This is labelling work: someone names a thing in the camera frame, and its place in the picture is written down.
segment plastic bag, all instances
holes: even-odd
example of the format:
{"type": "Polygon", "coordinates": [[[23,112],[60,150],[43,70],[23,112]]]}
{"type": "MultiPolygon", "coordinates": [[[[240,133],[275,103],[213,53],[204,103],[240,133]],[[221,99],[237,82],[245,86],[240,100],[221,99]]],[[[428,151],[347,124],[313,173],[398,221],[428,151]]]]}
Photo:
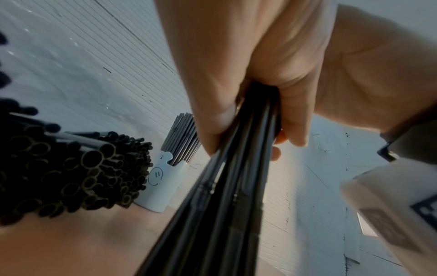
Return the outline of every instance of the plastic bag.
{"type": "Polygon", "coordinates": [[[12,83],[0,97],[39,110],[37,119],[61,125],[61,131],[115,131],[153,144],[152,160],[163,136],[110,78],[94,58],[54,23],[0,0],[0,31],[8,44],[0,47],[0,70],[12,83]]]}

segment bundle of black straws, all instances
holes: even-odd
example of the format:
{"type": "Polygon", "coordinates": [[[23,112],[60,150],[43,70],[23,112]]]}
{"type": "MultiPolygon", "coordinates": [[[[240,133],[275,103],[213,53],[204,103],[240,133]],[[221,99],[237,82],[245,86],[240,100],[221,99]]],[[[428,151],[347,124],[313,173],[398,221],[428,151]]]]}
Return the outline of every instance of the bundle of black straws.
{"type": "Polygon", "coordinates": [[[0,98],[0,225],[24,214],[50,218],[80,208],[128,208],[144,190],[152,149],[110,132],[59,133],[38,110],[0,98]]]}
{"type": "Polygon", "coordinates": [[[255,274],[264,187],[279,130],[278,89],[253,83],[137,276],[255,274]]]}
{"type": "Polygon", "coordinates": [[[171,152],[173,155],[169,165],[176,166],[182,160],[190,163],[199,147],[193,115],[179,114],[161,147],[162,151],[171,152]]]}

